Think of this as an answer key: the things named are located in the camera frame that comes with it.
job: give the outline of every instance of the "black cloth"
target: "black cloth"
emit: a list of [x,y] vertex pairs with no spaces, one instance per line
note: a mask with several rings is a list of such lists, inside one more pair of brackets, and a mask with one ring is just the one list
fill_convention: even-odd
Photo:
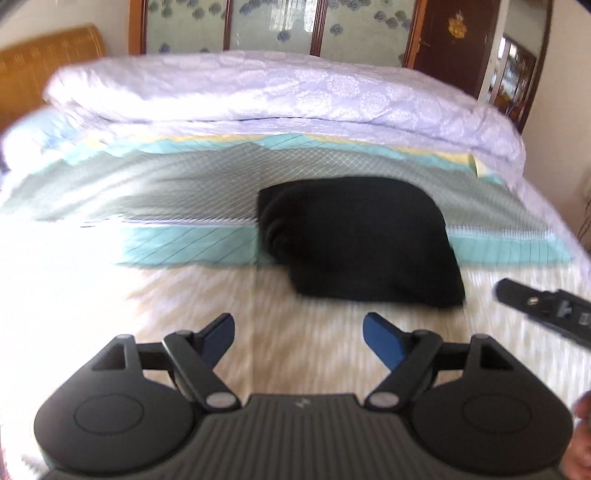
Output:
[[261,190],[263,247],[296,291],[357,301],[463,304],[464,285],[433,199],[382,177],[298,180]]

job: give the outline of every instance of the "finger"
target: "finger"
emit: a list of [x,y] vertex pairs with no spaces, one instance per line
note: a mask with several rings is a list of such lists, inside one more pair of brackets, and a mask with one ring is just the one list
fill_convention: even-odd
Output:
[[569,454],[582,466],[591,467],[591,430],[584,421],[580,421],[574,430]]
[[586,419],[591,413],[591,391],[583,395],[573,407],[574,414],[580,419]]
[[569,480],[591,480],[591,470],[578,464],[568,454],[564,456],[560,469]]

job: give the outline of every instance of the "frosted glass panel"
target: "frosted glass panel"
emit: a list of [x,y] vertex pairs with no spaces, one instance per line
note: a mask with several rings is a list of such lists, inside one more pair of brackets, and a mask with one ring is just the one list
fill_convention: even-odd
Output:
[[328,0],[320,56],[402,66],[414,0]]
[[317,0],[234,0],[233,50],[310,53]]
[[147,0],[146,53],[223,50],[225,0]]

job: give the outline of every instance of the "screw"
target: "screw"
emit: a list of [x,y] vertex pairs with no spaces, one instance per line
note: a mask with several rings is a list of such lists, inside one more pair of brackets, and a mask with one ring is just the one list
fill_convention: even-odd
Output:
[[215,392],[207,396],[205,403],[211,408],[229,408],[236,403],[236,395],[230,392]]
[[306,408],[308,405],[312,405],[312,402],[307,398],[302,398],[301,400],[295,402],[295,406],[298,408]]
[[399,402],[399,396],[392,392],[376,392],[369,396],[369,403],[378,408],[392,408]]

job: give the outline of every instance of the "white bedspread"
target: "white bedspread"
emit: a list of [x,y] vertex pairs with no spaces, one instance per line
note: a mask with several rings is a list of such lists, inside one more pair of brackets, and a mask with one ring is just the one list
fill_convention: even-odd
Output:
[[[489,333],[567,404],[591,385],[591,353],[492,298],[505,276],[591,297],[576,267],[494,273],[464,268],[465,308],[440,313],[298,298],[279,268],[150,271],[89,265],[72,252],[68,258],[54,254],[43,267],[2,266],[9,279],[0,345],[2,444],[16,480],[35,477],[27,464],[44,468],[33,437],[41,403],[115,335],[159,341],[177,329],[199,330],[221,312],[235,316],[237,331],[216,371],[243,399],[251,392],[354,392],[363,398],[387,374],[362,340],[361,321],[369,311],[402,329],[431,329],[449,341]],[[155,377],[166,381],[163,374]]]

